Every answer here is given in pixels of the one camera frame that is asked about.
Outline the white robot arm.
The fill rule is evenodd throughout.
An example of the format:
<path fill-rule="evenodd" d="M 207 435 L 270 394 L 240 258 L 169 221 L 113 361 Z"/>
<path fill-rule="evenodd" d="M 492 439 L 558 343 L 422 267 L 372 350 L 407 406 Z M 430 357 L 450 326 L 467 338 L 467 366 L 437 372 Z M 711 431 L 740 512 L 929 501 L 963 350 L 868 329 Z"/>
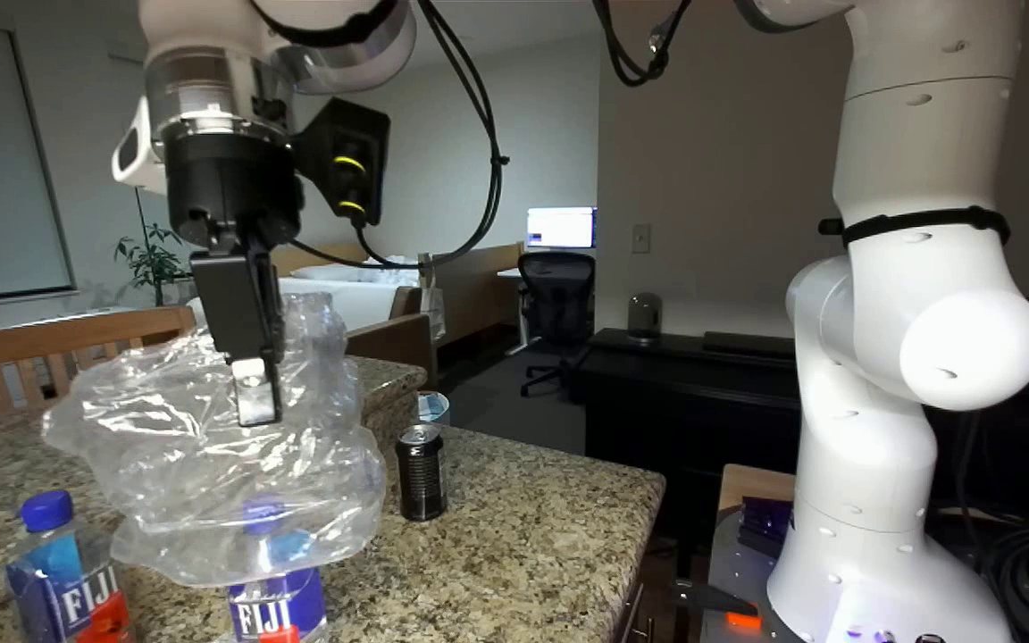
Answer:
<path fill-rule="evenodd" d="M 940 412 L 1029 387 L 1029 300 L 992 173 L 1024 0 L 740 0 L 756 27 L 850 27 L 832 202 L 842 249 L 790 282 L 801 455 L 769 605 L 801 643 L 1011 643 L 988 587 L 926 537 Z M 148 87 L 112 173 L 169 201 L 243 418 L 285 401 L 268 249 L 301 231 L 293 88 L 394 80 L 430 0 L 138 0 Z"/>

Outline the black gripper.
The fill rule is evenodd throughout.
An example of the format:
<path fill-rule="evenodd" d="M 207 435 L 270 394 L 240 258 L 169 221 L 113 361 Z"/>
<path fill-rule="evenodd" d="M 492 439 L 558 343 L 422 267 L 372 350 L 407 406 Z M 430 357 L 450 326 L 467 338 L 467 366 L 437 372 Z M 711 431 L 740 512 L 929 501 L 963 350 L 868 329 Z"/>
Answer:
<path fill-rule="evenodd" d="M 270 424 L 281 302 L 270 249 L 301 231 L 302 189 L 279 132 L 176 121 L 163 130 L 173 227 L 194 243 L 189 271 L 214 345 L 233 361 L 237 418 Z"/>

